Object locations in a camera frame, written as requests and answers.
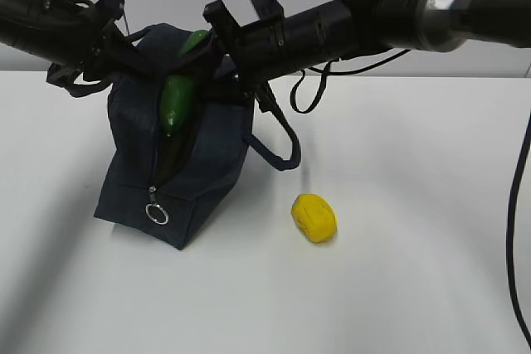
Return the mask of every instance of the green chili pepper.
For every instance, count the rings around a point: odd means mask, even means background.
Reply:
[[[208,31],[195,31],[184,42],[178,55],[182,56],[193,49],[208,35]],[[158,116],[164,132],[171,136],[176,133],[192,111],[197,96],[197,81],[191,76],[170,75],[164,83]]]

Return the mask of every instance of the table surface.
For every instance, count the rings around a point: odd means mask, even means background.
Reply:
[[[182,252],[92,217],[114,145],[106,94],[0,73],[0,352],[525,353],[504,266],[509,187],[530,80],[337,78],[310,115],[272,83],[303,162],[250,150],[241,179]],[[300,88],[309,103],[317,78]],[[289,142],[270,115],[256,134]],[[517,280],[531,322],[531,193]],[[291,220],[318,193],[338,234]]]

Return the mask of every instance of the metal ring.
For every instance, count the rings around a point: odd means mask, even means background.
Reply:
[[[164,215],[164,221],[159,221],[157,217],[153,217],[151,215],[151,213],[149,212],[149,210],[152,208],[152,207],[156,207],[157,209],[159,209],[162,214]],[[164,210],[164,208],[162,206],[160,206],[158,203],[149,203],[148,205],[146,205],[146,215],[148,215],[149,219],[153,222],[153,223],[156,223],[158,225],[165,225],[165,224],[168,224],[169,222],[169,214]]]

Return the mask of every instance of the yellow lemon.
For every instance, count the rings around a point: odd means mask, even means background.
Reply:
[[[319,195],[299,195],[291,208],[291,215],[312,242],[329,240],[337,229],[334,211]]]

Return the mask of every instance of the robotic arm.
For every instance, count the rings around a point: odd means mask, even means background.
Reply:
[[[292,17],[277,0],[251,2],[259,20],[244,27],[221,0],[208,4],[210,35],[175,72],[212,71],[229,55],[241,78],[261,83],[392,48],[453,51],[466,39],[531,47],[531,0],[333,0]],[[81,74],[93,82],[153,72],[114,24],[123,12],[123,0],[0,0],[0,42],[51,61],[49,83],[88,95],[102,86],[75,85]]]

